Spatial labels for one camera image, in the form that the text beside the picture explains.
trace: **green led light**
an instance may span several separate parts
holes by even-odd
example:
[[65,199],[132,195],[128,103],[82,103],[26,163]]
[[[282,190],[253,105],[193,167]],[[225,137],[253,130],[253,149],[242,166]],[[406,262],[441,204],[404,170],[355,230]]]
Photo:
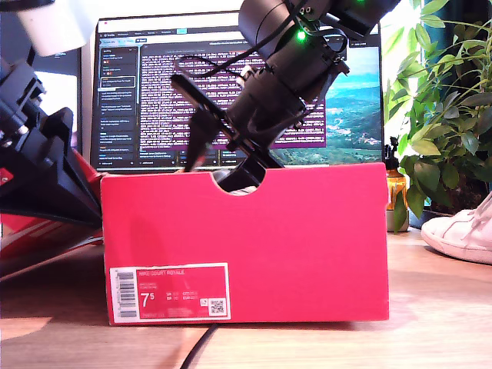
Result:
[[299,31],[298,32],[298,40],[299,41],[304,41],[306,39],[306,32],[304,31]]

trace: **white cylinder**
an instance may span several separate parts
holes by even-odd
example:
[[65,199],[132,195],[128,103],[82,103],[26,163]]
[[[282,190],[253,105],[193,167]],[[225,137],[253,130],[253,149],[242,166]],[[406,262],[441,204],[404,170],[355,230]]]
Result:
[[96,0],[55,0],[41,8],[18,12],[24,29],[40,56],[85,45],[98,22]]

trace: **size number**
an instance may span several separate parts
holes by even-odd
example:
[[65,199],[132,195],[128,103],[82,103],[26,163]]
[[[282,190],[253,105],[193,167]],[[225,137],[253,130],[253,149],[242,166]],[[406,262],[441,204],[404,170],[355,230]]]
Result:
[[140,295],[143,296],[143,298],[144,298],[144,308],[147,306],[147,301],[148,301],[149,298],[151,300],[154,300],[155,299],[155,296],[154,296],[154,293],[153,292],[151,292],[151,293],[141,293]]

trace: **plant pot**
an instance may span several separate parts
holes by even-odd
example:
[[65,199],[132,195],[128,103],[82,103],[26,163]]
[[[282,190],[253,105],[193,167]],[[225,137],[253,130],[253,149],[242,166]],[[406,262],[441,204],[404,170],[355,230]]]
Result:
[[412,210],[410,210],[410,226],[417,229],[422,229],[422,224],[433,218],[450,217],[450,214],[438,213],[437,211],[424,209],[420,218],[417,218]]

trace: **white sneaker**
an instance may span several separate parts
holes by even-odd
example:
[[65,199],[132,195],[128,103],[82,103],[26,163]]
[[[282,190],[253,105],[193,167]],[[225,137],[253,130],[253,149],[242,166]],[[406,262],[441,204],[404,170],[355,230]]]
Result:
[[421,234],[430,246],[443,254],[492,264],[492,193],[476,210],[430,219],[422,226]]

